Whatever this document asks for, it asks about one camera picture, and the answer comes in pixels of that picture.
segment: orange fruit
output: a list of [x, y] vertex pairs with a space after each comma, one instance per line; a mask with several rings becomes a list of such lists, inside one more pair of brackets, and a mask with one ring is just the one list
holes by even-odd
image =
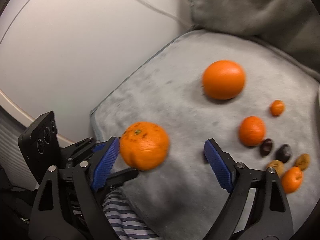
[[303, 173], [299, 167], [292, 167], [282, 176], [281, 184], [286, 194], [296, 191], [303, 180]]
[[263, 140], [266, 127], [257, 116], [245, 118], [239, 128], [239, 139], [246, 146], [256, 146]]
[[245, 72], [231, 60], [212, 63], [202, 75], [204, 92], [211, 98], [231, 99], [237, 96], [245, 84]]
[[270, 106], [270, 112], [273, 116], [279, 116], [284, 111], [284, 103], [281, 100], [275, 100]]
[[129, 166], [151, 170], [166, 158], [169, 136], [159, 125], [137, 122], [130, 125], [120, 138], [120, 154]]

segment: dark purple fruit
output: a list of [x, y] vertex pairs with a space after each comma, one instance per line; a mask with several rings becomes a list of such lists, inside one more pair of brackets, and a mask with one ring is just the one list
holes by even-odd
[[273, 141], [270, 138], [265, 139], [263, 143], [260, 145], [261, 156], [263, 157], [267, 156], [271, 152], [272, 147], [273, 147]]
[[292, 156], [291, 147], [288, 144], [282, 145], [276, 151], [276, 160], [286, 163]]

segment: gray fabric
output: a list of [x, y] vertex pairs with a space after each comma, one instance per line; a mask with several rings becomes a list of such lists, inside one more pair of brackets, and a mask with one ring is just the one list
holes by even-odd
[[[257, 148], [238, 141], [237, 130], [247, 116], [257, 115], [266, 124], [266, 137], [275, 148], [288, 143], [295, 158], [307, 152], [311, 165], [301, 188], [288, 195], [297, 230], [320, 197], [319, 140], [316, 132], [318, 82], [271, 46], [227, 34], [192, 31], [178, 38], [135, 72], [92, 113], [100, 140], [121, 136], [137, 121], [155, 122], [171, 140], [167, 160], [160, 167], [141, 172], [122, 190], [134, 210], [164, 239], [202, 239], [220, 213], [228, 193], [221, 189], [203, 158], [204, 142], [214, 138], [235, 161], [264, 169], [274, 154], [261, 158]], [[209, 100], [202, 91], [201, 75], [214, 61], [240, 63], [247, 75], [244, 91], [229, 101]], [[275, 99], [286, 104], [278, 118], [269, 114]], [[125, 167], [119, 157], [116, 170]], [[243, 228], [250, 205], [238, 229]]]
[[[193, 21], [233, 35], [257, 35], [320, 72], [320, 16], [310, 0], [190, 0]], [[318, 73], [310, 72], [320, 81]]]

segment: silver bolt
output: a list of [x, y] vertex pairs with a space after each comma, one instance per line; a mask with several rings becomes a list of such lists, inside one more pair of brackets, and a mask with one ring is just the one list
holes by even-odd
[[236, 165], [238, 168], [241, 168], [241, 169], [243, 169], [245, 167], [244, 163], [236, 163]]
[[89, 162], [88, 161], [82, 161], [82, 162], [80, 162], [79, 165], [80, 165], [81, 168], [85, 168], [86, 166], [89, 165]]
[[273, 167], [269, 167], [269, 168], [268, 168], [268, 171], [269, 171], [270, 173], [276, 173], [276, 170], [275, 170], [275, 168], [273, 168]]
[[55, 165], [51, 165], [49, 168], [48, 168], [48, 171], [50, 172], [53, 172], [56, 170], [56, 166]]

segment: blue gripper pad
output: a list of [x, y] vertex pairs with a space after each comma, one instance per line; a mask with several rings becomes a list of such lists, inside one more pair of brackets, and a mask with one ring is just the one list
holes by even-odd
[[204, 143], [204, 155], [213, 169], [220, 186], [226, 189], [228, 193], [231, 193], [233, 190], [231, 172], [209, 140]]
[[101, 158], [99, 164], [96, 166], [93, 173], [93, 181], [91, 183], [91, 188], [94, 191], [97, 191], [98, 188], [104, 186], [111, 168], [119, 155], [119, 148], [119, 138], [115, 138], [104, 156]]

